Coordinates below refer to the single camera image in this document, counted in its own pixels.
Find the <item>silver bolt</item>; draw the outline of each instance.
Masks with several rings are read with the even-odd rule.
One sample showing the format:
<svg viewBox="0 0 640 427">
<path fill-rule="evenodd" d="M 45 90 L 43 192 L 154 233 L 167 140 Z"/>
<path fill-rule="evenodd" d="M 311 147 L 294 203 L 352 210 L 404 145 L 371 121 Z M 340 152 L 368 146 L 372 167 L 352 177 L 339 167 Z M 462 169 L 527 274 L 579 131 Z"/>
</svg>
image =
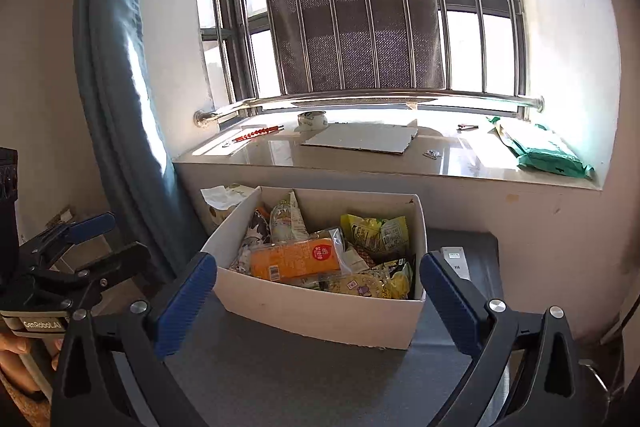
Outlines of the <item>silver bolt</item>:
<svg viewBox="0 0 640 427">
<path fill-rule="evenodd" d="M 80 308 L 74 311 L 73 318 L 75 321 L 81 321 L 86 317 L 86 310 Z"/>
<path fill-rule="evenodd" d="M 496 313 L 502 313 L 507 309 L 507 305 L 502 302 L 500 299 L 493 299 L 489 301 L 489 308 L 491 308 Z"/>
<path fill-rule="evenodd" d="M 551 308 L 549 308 L 549 313 L 551 313 L 556 319 L 564 317 L 564 312 L 560 306 L 551 306 Z"/>
<path fill-rule="evenodd" d="M 135 301 L 129 309 L 131 313 L 140 314 L 146 311 L 147 304 L 145 301 Z"/>
</svg>

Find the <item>orange snack package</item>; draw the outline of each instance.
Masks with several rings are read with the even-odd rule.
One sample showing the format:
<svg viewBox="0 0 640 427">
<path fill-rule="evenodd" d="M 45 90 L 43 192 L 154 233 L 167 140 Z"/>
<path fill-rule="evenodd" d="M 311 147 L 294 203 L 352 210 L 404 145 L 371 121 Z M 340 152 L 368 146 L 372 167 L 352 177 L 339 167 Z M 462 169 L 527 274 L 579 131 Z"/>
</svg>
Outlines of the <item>orange snack package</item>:
<svg viewBox="0 0 640 427">
<path fill-rule="evenodd" d="M 340 271 L 340 264 L 331 239 L 271 245 L 251 254 L 251 275 L 268 281 L 332 271 Z"/>
</svg>

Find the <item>metal railing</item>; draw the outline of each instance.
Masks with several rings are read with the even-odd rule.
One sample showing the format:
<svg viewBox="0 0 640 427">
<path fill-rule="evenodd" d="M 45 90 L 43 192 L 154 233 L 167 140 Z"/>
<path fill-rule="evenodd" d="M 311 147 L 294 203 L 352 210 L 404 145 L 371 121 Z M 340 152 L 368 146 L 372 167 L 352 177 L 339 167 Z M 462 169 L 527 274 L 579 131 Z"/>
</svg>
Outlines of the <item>metal railing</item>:
<svg viewBox="0 0 640 427">
<path fill-rule="evenodd" d="M 240 15 L 242 18 L 242 36 L 244 41 L 245 52 L 248 58 L 249 74 L 251 80 L 251 87 L 254 92 L 254 98 L 248 98 L 246 100 L 240 100 L 235 103 L 231 103 L 228 106 L 222 107 L 217 111 L 203 112 L 198 111 L 194 115 L 194 121 L 199 126 L 207 125 L 210 122 L 223 120 L 229 115 L 235 114 L 239 111 L 251 111 L 255 108 L 262 107 L 267 104 L 274 104 L 278 102 L 282 103 L 306 103 L 318 105 L 340 105 L 340 104 L 357 104 L 358 100 L 366 100 L 366 103 L 407 103 L 415 105 L 420 102 L 433 101 L 438 97 L 459 97 L 459 98 L 475 98 L 481 100 L 490 100 L 494 102 L 510 102 L 518 106 L 518 115 L 522 117 L 524 115 L 524 108 L 535 108 L 538 111 L 542 111 L 544 108 L 544 102 L 542 98 L 531 98 L 525 96 L 526 78 L 525 78 L 525 61 L 526 56 L 524 54 L 524 26 L 522 21 L 522 12 L 520 9 L 520 0 L 507 0 L 509 7 L 509 16 L 511 19 L 512 33 L 513 33 L 513 52 L 514 52 L 514 82 L 513 82 L 513 95 L 490 93 L 487 89 L 487 66 L 486 66 L 486 34 L 484 29 L 484 13 L 482 10 L 482 0 L 474 0 L 476 13 L 478 14 L 478 27 L 480 37 L 480 55 L 481 55 L 481 91 L 462 91 L 452 89 L 452 64 L 451 64 L 451 45 L 449 34 L 449 22 L 447 19 L 447 0 L 437 0 L 440 7 L 440 13 L 442 17 L 442 37 L 444 42 L 444 66 L 445 66 L 445 88 L 444 89 L 415 89 L 416 73 L 415 73 L 415 55 L 412 52 L 413 38 L 412 38 L 412 24 L 411 15 L 409 10 L 408 0 L 402 0 L 402 6 L 404 11 L 404 20 L 406 23 L 407 41 L 408 41 L 408 53 L 410 57 L 410 74 L 411 74 L 411 86 L 413 89 L 380 89 L 380 71 L 379 63 L 377 60 L 378 51 L 376 49 L 376 36 L 373 26 L 373 16 L 370 8 L 370 0 L 364 0 L 367 8 L 367 17 L 369 22 L 369 33 L 371 41 L 372 51 L 372 64 L 374 71 L 374 85 L 373 90 L 345 90 L 344 70 L 341 67 L 342 60 L 340 56 L 340 33 L 338 31 L 337 17 L 335 15 L 335 1 L 330 1 L 332 23 L 334 26 L 334 38 L 336 47 L 336 56 L 338 64 L 338 74 L 340 77 L 340 91 L 331 92 L 313 92 L 313 81 L 311 78 L 311 70 L 309 67 L 308 51 L 306 49 L 306 37 L 305 27 L 302 17 L 302 6 L 300 0 L 296 0 L 296 10 L 298 12 L 298 18 L 300 22 L 300 33 L 302 40 L 302 53 L 303 63 L 305 65 L 305 77 L 306 84 L 310 92 L 301 94 L 287 94 L 283 67 L 280 61 L 278 47 L 276 45 L 276 36 L 273 26 L 272 7 L 269 0 L 267 0 L 267 12 L 271 25 L 271 37 L 273 39 L 274 59 L 276 62 L 276 71 L 278 73 L 278 83 L 280 86 L 280 92 L 282 95 L 271 98 L 258 98 L 258 82 L 257 71 L 255 69 L 254 51 L 251 41 L 250 33 L 250 21 L 247 16 L 246 0 L 239 0 Z M 222 42 L 222 14 L 220 13 L 220 4 L 218 0 L 214 0 L 214 20 L 216 22 L 216 37 L 219 42 Z M 228 68 L 223 67 L 223 75 L 225 77 L 225 86 L 227 89 L 228 97 L 230 101 L 235 100 L 233 92 L 233 83 L 230 78 Z"/>
</svg>

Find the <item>white cardboard box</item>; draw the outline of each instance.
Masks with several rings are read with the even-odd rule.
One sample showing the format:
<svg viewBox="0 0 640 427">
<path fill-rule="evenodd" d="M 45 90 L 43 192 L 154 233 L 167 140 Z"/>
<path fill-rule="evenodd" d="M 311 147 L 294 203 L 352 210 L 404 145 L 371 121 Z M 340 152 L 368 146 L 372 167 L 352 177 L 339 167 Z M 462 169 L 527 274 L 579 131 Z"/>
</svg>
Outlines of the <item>white cardboard box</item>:
<svg viewBox="0 0 640 427">
<path fill-rule="evenodd" d="M 228 270 L 256 206 L 273 208 L 290 188 L 257 187 L 228 216 L 206 242 L 203 251 L 218 263 L 216 295 L 232 313 L 306 337 L 369 347 L 407 349 L 424 304 L 416 278 L 416 300 L 391 300 L 308 290 L 256 279 Z M 410 247 L 417 266 L 427 252 L 424 216 L 418 196 L 296 189 L 309 232 L 338 227 L 340 216 L 406 216 Z"/>
</svg>

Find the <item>tape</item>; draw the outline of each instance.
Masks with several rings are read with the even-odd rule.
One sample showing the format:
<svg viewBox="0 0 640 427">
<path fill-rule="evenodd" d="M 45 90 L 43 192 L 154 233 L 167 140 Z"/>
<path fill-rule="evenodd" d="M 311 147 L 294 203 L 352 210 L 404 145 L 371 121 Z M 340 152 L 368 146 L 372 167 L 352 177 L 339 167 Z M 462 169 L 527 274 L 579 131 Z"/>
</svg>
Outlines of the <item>tape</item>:
<svg viewBox="0 0 640 427">
<path fill-rule="evenodd" d="M 298 131 L 316 131 L 328 126 L 325 111 L 306 111 L 298 115 Z"/>
</svg>

